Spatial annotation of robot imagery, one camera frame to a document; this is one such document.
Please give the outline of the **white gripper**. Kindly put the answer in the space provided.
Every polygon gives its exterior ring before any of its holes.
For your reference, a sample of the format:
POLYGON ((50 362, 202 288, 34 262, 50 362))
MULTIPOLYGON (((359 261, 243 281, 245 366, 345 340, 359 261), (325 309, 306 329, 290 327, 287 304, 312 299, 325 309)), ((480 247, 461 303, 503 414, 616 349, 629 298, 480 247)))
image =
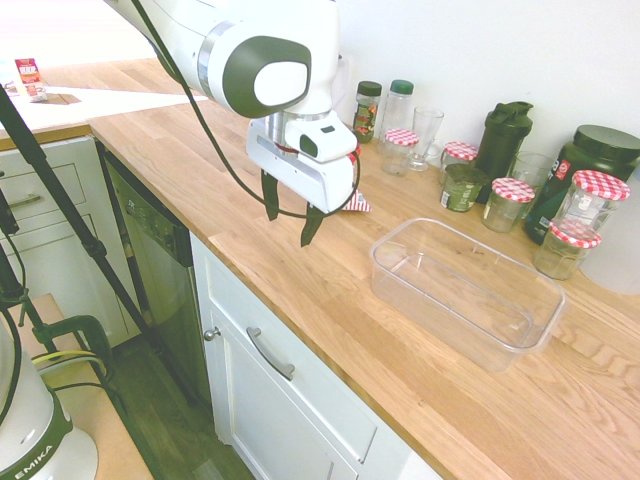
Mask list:
POLYGON ((337 117, 263 117, 249 122, 247 154, 261 168, 263 202, 270 221, 279 216, 278 182, 308 203, 300 246, 311 244, 324 213, 354 195, 355 135, 337 117))

